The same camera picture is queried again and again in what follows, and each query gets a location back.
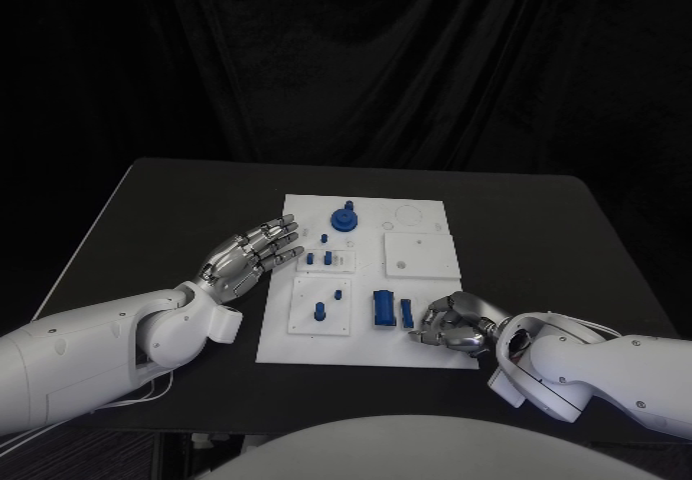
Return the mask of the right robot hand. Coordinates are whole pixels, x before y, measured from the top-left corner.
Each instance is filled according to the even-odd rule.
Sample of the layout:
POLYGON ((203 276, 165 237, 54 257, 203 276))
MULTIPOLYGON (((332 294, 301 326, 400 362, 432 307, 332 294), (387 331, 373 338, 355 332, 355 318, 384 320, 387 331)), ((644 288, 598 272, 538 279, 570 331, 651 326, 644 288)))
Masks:
POLYGON ((415 343, 477 358, 489 351, 500 325, 510 317, 504 309, 477 295, 455 291, 427 305, 417 329, 407 336, 415 343))

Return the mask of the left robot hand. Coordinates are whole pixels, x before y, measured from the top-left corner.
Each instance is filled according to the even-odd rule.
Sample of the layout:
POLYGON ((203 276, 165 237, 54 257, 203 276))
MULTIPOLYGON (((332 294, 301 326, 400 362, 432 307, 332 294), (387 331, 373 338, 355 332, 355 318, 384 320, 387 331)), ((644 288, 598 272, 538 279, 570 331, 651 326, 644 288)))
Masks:
POLYGON ((302 254, 301 246, 289 248, 296 228, 288 214, 233 235, 210 252, 192 282, 218 304, 243 296, 262 275, 302 254))

